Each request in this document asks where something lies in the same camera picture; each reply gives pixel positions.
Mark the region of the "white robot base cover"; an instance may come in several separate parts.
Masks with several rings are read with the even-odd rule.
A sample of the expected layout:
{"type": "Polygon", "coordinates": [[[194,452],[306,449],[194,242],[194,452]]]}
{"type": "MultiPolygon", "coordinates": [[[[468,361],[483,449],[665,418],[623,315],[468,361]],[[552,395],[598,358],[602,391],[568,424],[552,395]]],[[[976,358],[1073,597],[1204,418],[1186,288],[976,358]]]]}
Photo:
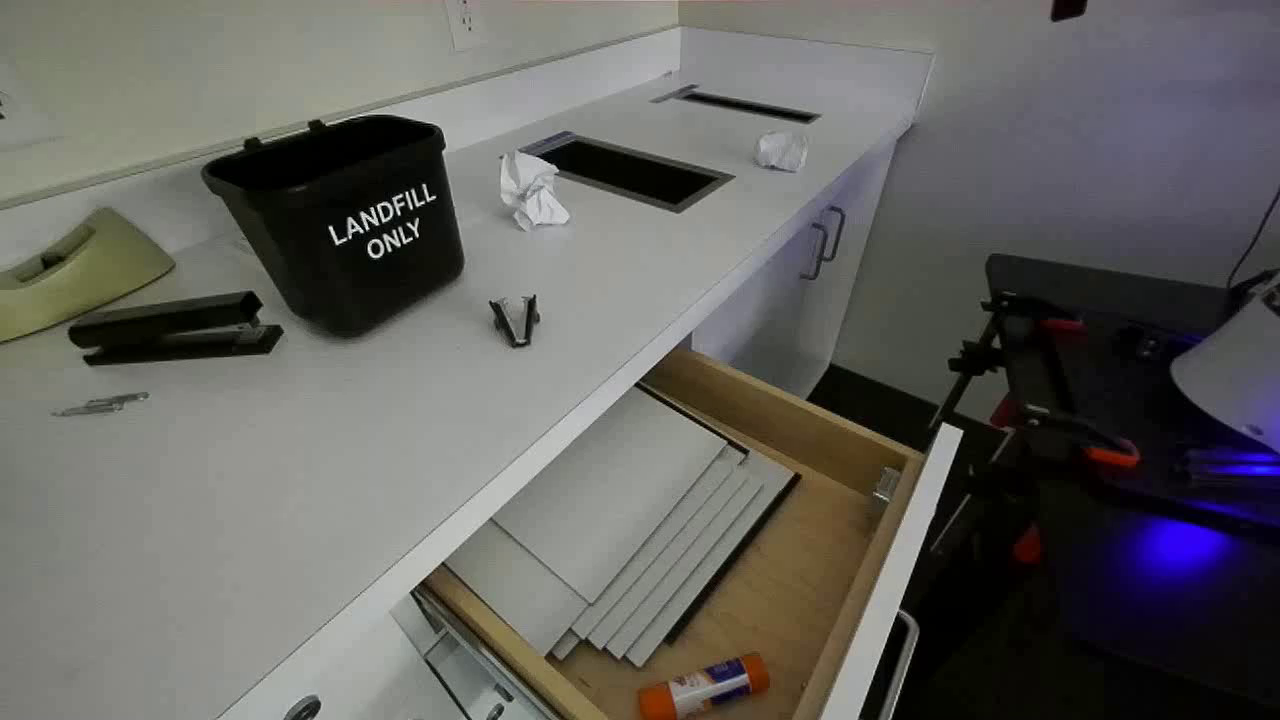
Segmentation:
{"type": "Polygon", "coordinates": [[[1180,352],[1172,385],[1213,419],[1280,452],[1280,291],[1251,298],[1180,352]]]}

